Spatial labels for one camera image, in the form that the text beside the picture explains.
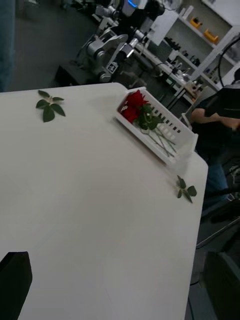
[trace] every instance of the person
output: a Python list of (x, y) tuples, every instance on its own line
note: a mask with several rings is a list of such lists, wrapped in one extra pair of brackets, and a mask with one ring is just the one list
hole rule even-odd
[(207, 198), (206, 195), (228, 188), (221, 165), (221, 155), (240, 127), (240, 119), (222, 117), (217, 113), (206, 117), (207, 104), (208, 101), (202, 101), (191, 114), (192, 131), (198, 134), (196, 151), (208, 164), (203, 210), (227, 198), (227, 195), (210, 198)]
[(0, 0), (0, 92), (10, 82), (14, 59), (15, 0)]

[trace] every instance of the robotic arm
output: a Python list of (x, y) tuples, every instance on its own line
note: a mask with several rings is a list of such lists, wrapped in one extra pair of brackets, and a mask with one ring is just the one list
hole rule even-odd
[[(91, 59), (93, 72), (100, 82), (109, 82), (119, 64), (129, 58), (138, 43), (147, 40), (147, 34), (165, 7), (157, 0), (120, 0), (112, 3), (100, 0), (95, 13), (111, 18), (115, 26), (107, 29), (99, 38), (86, 46), (86, 54)], [(104, 60), (109, 49), (116, 48), (106, 65)]]

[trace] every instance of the wall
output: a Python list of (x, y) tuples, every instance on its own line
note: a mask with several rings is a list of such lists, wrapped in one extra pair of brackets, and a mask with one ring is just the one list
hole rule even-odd
[(240, 1), (239, 0), (215, 0), (211, 5), (220, 15), (233, 25), (240, 23)]
[(219, 40), (221, 40), (230, 30), (231, 25), (221, 19), (208, 6), (204, 5), (201, 0), (183, 0), (183, 7), (188, 8), (191, 5), (194, 6), (194, 10), (189, 15), (188, 20), (198, 17), (202, 22), (202, 26), (199, 28), (202, 33), (208, 28), (214, 35), (218, 35)]

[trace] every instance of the white table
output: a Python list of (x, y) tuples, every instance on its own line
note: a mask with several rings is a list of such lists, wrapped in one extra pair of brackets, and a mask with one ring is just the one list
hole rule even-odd
[(28, 251), (19, 320), (183, 320), (207, 165), (181, 172), (198, 195), (111, 120), (120, 84), (54, 88), (66, 118), (43, 123), (37, 91), (0, 94), (0, 258)]

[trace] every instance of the white plastic basket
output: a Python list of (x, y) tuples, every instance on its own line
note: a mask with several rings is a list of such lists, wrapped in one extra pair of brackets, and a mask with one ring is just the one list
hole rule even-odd
[[(158, 128), (164, 134), (164, 136), (172, 141), (174, 144), (173, 152), (169, 143), (163, 139), (164, 148), (160, 147), (157, 143), (153, 141), (158, 139), (158, 136), (150, 131), (150, 138), (148, 135), (144, 134), (141, 129), (135, 125), (130, 123), (121, 112), (126, 108), (126, 100), (128, 95), (140, 91), (144, 96), (144, 99), (149, 101), (149, 104), (152, 107), (152, 112), (156, 116), (161, 116), (163, 119), (163, 123), (158, 124)], [(198, 135), (193, 133), (188, 127), (186, 127), (178, 118), (176, 118), (168, 109), (166, 109), (159, 101), (157, 101), (147, 90), (145, 87), (136, 88), (132, 90), (128, 90), (126, 92), (126, 96), (124, 100), (117, 108), (116, 118), (126, 127), (128, 128), (136, 137), (138, 137), (151, 151), (153, 151), (160, 159), (162, 159), (167, 165), (175, 166), (179, 165), (181, 162), (186, 161), (189, 155), (195, 150), (196, 143), (198, 140)]]

